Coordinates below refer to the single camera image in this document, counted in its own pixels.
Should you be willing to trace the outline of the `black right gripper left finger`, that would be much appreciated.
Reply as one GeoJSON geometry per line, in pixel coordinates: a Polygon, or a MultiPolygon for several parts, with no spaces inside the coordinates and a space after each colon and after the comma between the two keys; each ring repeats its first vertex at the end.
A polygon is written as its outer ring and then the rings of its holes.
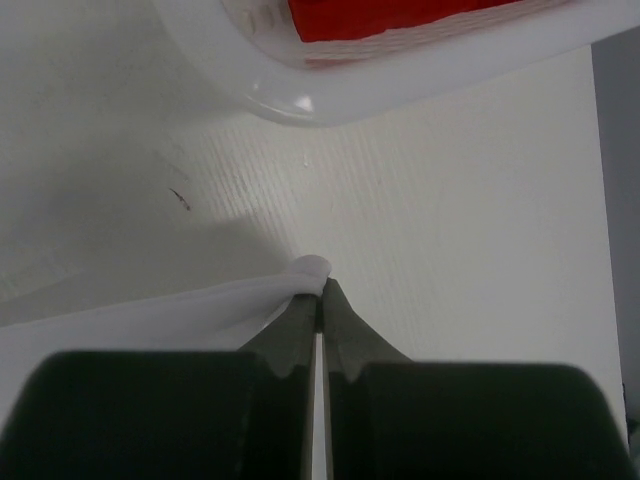
{"type": "Polygon", "coordinates": [[[30,374],[5,479],[307,479],[318,301],[235,351],[71,351],[30,374]]]}

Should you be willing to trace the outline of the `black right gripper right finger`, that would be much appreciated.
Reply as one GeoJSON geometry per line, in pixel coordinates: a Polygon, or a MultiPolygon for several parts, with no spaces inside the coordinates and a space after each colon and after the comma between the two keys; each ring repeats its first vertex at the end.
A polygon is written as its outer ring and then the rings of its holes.
{"type": "Polygon", "coordinates": [[[335,479],[626,479],[630,458],[584,371],[412,360],[335,280],[321,298],[335,479]]]}

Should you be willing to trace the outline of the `white t shirt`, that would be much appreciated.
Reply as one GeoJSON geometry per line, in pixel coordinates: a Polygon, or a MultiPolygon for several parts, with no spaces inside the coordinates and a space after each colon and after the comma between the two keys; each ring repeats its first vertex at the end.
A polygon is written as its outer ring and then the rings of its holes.
{"type": "Polygon", "coordinates": [[[81,311],[1,330],[1,421],[31,373],[68,351],[230,351],[272,323],[297,295],[321,296],[330,263],[299,257],[284,272],[81,311]]]}

